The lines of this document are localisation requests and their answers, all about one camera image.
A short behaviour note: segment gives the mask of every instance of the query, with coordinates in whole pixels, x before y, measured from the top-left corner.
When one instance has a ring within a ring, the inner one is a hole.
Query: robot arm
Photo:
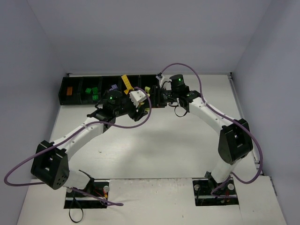
[[[87,115],[87,119],[73,131],[55,140],[52,143],[41,142],[37,147],[37,153],[64,142],[59,148],[55,148],[34,159],[31,173],[45,184],[56,190],[60,187],[75,187],[85,189],[93,185],[94,179],[81,171],[69,170],[68,161],[93,138],[107,131],[114,124],[116,117],[129,115],[134,121],[138,121],[147,114],[148,103],[139,105],[146,99],[141,91],[132,91],[130,95],[124,96],[119,91],[109,91],[106,94],[102,108]]]
[[[171,82],[171,90],[162,88],[164,82]],[[141,91],[132,91],[129,95],[124,95],[112,90],[105,97],[103,107],[97,108],[95,112],[88,115],[86,121],[72,132],[52,143],[43,141],[39,144],[37,153],[78,133],[59,149],[55,148],[36,157],[31,168],[33,175],[53,189],[74,187],[88,190],[89,186],[93,185],[94,179],[86,173],[69,170],[68,161],[82,146],[109,129],[109,125],[99,121],[115,123],[116,117],[126,114],[134,121],[138,121],[147,114],[149,108],[148,102],[145,101],[146,96]],[[201,94],[194,90],[190,91],[185,85],[183,75],[174,75],[170,79],[162,76],[159,85],[151,88],[150,99],[156,108],[163,108],[168,103],[177,102],[187,112],[204,120],[219,134],[218,163],[211,173],[207,172],[205,175],[215,184],[224,182],[237,163],[253,149],[251,138],[240,127],[213,113],[202,101]],[[244,119],[238,122],[249,130],[248,123]]]

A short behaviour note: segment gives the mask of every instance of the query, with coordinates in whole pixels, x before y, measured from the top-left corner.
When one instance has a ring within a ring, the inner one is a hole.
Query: screw
[[[228,184],[227,187],[228,187],[228,189],[231,190],[231,191],[234,190],[234,185],[233,185],[233,184]]]
[[[109,186],[104,186],[104,187],[103,187],[103,190],[104,190],[106,193],[108,193],[108,192],[109,192]]]
[[[200,189],[200,185],[199,185],[199,184],[196,184],[196,185],[194,186],[194,189],[195,189],[195,191],[199,190],[199,189]]]

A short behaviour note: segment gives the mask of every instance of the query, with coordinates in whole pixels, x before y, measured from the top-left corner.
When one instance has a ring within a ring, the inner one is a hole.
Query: mounting plate
[[[212,196],[212,187],[209,185],[209,180],[206,178],[193,179],[193,191],[195,196],[196,206],[212,206],[212,205],[238,205],[238,198],[222,198]],[[228,184],[224,186],[223,189],[215,192],[216,195],[228,195],[236,196],[235,185],[232,179],[229,180]]]
[[[100,195],[104,197],[105,194],[103,192],[103,188],[105,186],[109,186],[109,180],[95,180],[94,186],[95,186],[95,190],[91,194],[97,197],[101,197]],[[73,191],[70,193],[66,192],[64,209],[70,209],[71,203],[73,201],[73,193],[74,193]],[[79,202],[79,204],[83,209],[106,209],[107,208],[106,204],[101,203],[99,200],[82,195],[78,192],[75,192],[75,199]],[[77,204],[72,204],[71,209],[78,209],[78,208],[79,207]]]

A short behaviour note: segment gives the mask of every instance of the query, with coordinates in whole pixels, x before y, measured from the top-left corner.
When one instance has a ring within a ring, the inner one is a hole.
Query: white floor
[[[194,76],[184,79],[191,90],[199,90]],[[202,75],[201,79],[205,98],[239,119],[227,76]],[[94,110],[92,106],[61,106],[51,140],[77,127]],[[129,126],[135,122],[123,116],[116,124]],[[251,185],[236,180],[239,206],[195,207],[191,178],[211,171],[217,155],[218,134],[196,116],[176,117],[170,107],[153,109],[149,121],[139,128],[111,127],[76,153],[69,167],[97,179],[113,179],[109,200],[123,202],[124,206],[84,210],[81,224],[285,225],[268,177],[260,177]],[[244,180],[254,176],[252,154],[235,172]],[[68,210],[63,209],[64,195],[63,188],[29,187],[18,225],[72,224]]]

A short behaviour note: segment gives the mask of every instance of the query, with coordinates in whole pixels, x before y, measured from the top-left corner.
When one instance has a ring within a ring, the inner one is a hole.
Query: gray wall
[[[214,73],[235,69],[271,0],[28,2],[68,72]]]
[[[272,1],[233,74],[289,225],[300,221],[299,22],[299,0]]]
[[[64,70],[26,0],[0,1],[0,177],[50,137]],[[30,164],[13,182],[30,180]],[[26,187],[0,182],[3,225],[15,225]]]

